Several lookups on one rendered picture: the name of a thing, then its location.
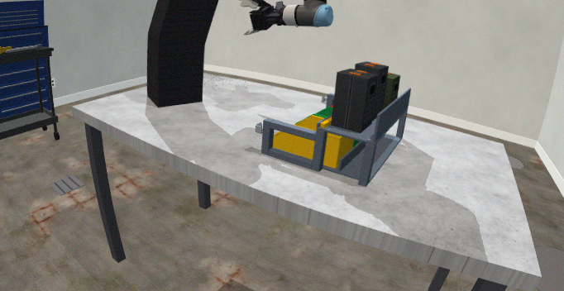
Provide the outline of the green open bin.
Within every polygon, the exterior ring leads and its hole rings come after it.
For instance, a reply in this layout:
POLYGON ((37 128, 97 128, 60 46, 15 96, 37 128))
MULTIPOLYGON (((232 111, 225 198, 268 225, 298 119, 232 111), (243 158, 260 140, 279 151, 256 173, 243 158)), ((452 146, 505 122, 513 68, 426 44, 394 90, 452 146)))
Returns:
MULTIPOLYGON (((325 117, 328 117, 328 116, 332 115, 332 109, 333 109, 333 107, 326 107, 326 108, 324 108, 322 111, 317 112, 317 113, 315 113, 315 114, 313 114, 313 115, 314 115, 314 116, 317 116, 317 117, 325 118, 325 117), (322 115, 322 116, 321 116, 321 115, 322 115)), ((354 142, 353 142, 353 146, 355 146, 357 143, 359 143, 359 141, 354 141, 354 142)))

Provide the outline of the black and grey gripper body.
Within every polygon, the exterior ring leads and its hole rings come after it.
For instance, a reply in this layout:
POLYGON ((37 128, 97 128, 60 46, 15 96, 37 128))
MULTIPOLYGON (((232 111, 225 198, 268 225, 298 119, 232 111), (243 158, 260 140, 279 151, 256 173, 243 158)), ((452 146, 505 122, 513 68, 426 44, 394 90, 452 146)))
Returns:
POLYGON ((276 23, 277 26, 287 26, 283 21, 283 11, 285 7, 286 6, 282 6, 279 11, 276 11, 274 6, 268 4, 268 6, 260 7, 259 10, 249 12, 251 13, 250 18, 254 29, 253 31, 266 31, 276 23))

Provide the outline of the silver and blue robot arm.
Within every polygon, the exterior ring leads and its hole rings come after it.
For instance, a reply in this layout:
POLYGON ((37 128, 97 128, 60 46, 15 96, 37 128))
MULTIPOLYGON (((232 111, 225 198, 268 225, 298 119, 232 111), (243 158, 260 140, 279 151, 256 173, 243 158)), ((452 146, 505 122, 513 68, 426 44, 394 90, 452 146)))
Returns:
POLYGON ((304 0, 303 5, 287 5, 283 11, 283 21, 287 26, 296 27, 330 26, 333 10, 327 5, 327 0, 304 0))

